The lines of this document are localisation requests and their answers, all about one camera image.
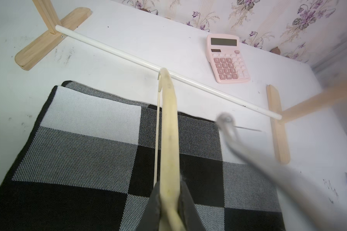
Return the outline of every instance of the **calculator button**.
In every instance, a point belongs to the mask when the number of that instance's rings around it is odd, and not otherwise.
[[[243,74],[244,74],[244,77],[245,77],[245,78],[249,78],[249,73],[248,73],[248,71],[243,71]]]
[[[242,71],[238,71],[238,72],[236,72],[237,74],[238,74],[238,77],[240,78],[240,79],[244,79],[244,75],[243,75],[243,72]]]

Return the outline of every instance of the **checkered blanket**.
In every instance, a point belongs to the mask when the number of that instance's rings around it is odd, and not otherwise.
[[[153,189],[156,113],[55,86],[0,186],[0,230],[134,230]],[[216,124],[181,112],[178,124],[180,172],[204,227],[283,230],[275,187],[234,161]]]

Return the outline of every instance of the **white table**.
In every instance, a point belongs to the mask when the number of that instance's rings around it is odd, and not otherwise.
[[[76,7],[93,11],[77,32],[166,67],[263,108],[266,85],[280,93],[283,109],[321,92],[311,68],[240,44],[252,80],[218,84],[205,57],[208,32],[108,0],[53,0],[59,18]],[[73,80],[121,97],[156,104],[157,73],[72,38],[66,38],[30,71],[14,56],[46,30],[32,1],[0,1],[0,183],[28,139],[51,89]],[[173,80],[178,110],[215,120],[233,115],[244,143],[273,156],[270,119],[225,99]],[[331,109],[286,124],[289,167],[309,178],[347,216],[347,136]],[[329,180],[330,187],[323,181]],[[311,230],[285,196],[279,193],[287,230]]]

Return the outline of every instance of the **wooden post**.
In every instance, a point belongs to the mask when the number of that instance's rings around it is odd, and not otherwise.
[[[269,110],[276,113],[281,113],[282,104],[280,102],[278,90],[274,86],[268,85],[266,87],[266,91],[269,102]],[[279,120],[274,118],[270,118],[270,121],[275,157],[281,164],[288,164],[291,160],[291,155],[289,153],[284,123],[281,123]]]
[[[56,25],[75,30],[91,15],[89,8],[79,7],[70,12],[62,20],[59,20],[50,0],[33,0],[33,2],[49,30],[16,54],[14,58],[15,62],[26,71],[30,70],[67,37],[56,31]]]
[[[32,0],[50,33],[56,34],[56,25],[62,25],[50,0]]]
[[[347,81],[343,81],[337,86],[328,88],[322,93],[282,111],[281,115],[283,118],[280,120],[280,122],[287,123],[324,107],[332,106],[339,100],[345,98],[347,98]]]

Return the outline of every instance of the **leaf pattern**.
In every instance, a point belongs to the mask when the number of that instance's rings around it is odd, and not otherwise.
[[[253,14],[255,3],[259,1],[260,0],[237,0],[236,5],[231,4],[233,12],[229,15],[229,19],[232,17],[237,19],[236,23],[231,26],[231,29],[243,25],[243,22],[248,20],[248,16]]]
[[[215,12],[210,12],[206,16],[201,16],[200,12],[193,11],[191,21],[188,21],[186,24],[204,31],[209,32],[210,21],[216,23],[220,18],[214,15]]]
[[[171,4],[170,4],[169,8],[172,8],[172,7],[175,6],[175,5],[180,5],[180,6],[181,6],[180,0],[172,0],[172,2],[171,2]]]

